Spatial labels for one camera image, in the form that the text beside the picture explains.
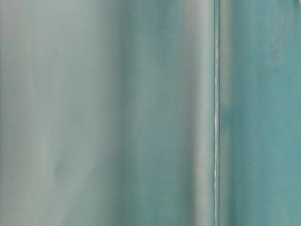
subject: vertical edge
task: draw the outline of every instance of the vertical edge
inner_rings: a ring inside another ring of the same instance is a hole
[[[214,226],[218,226],[219,204],[219,48],[220,1],[214,0]]]

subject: green-gray surface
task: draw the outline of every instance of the green-gray surface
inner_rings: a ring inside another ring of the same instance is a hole
[[[220,226],[299,225],[300,3],[220,9]]]
[[[199,27],[196,5],[0,1],[1,226],[212,223],[213,6]]]

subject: glossy surface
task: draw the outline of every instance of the glossy surface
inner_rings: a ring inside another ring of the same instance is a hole
[[[301,7],[221,1],[220,226],[301,221]]]
[[[185,16],[179,0],[1,0],[1,226],[193,224]],[[197,174],[210,181],[208,138]]]

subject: teal painted wall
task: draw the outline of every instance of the teal painted wall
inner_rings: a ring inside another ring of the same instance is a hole
[[[298,225],[300,3],[220,9],[220,226]]]

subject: blurry background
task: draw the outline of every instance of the blurry background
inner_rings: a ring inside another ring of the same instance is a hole
[[[214,1],[0,1],[0,225],[212,225]]]

